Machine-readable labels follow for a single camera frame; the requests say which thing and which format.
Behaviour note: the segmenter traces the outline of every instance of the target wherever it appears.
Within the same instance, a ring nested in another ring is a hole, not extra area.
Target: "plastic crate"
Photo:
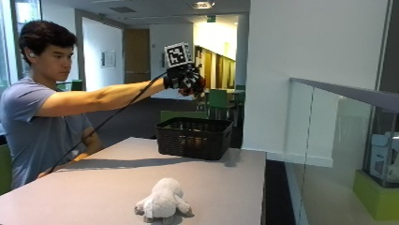
[[[164,155],[220,160],[230,147],[233,122],[174,117],[156,126]]]

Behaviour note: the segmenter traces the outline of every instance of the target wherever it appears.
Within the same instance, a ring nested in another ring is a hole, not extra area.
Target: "stuffed toy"
[[[173,178],[162,178],[152,188],[148,198],[141,200],[134,207],[136,215],[144,215],[144,221],[152,223],[162,219],[164,225],[172,224],[176,211],[192,217],[190,205],[182,200],[184,190]]]

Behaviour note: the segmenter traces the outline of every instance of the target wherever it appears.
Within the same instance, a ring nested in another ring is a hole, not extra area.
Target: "man's right arm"
[[[149,82],[117,84],[92,92],[57,92],[49,96],[36,116],[67,116],[80,113],[108,111],[125,107]],[[165,90],[164,80],[160,79],[136,100],[141,100]]]

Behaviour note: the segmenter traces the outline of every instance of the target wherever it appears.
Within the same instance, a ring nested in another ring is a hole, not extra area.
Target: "green stool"
[[[0,145],[0,195],[11,191],[12,166],[11,150],[7,144]]]

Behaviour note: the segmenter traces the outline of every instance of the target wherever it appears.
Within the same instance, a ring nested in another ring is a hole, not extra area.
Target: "black hair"
[[[49,45],[61,48],[73,48],[76,43],[76,35],[55,22],[31,21],[21,29],[19,46],[28,64],[31,64],[31,61],[25,55],[25,48],[29,48],[36,55],[40,55]]]

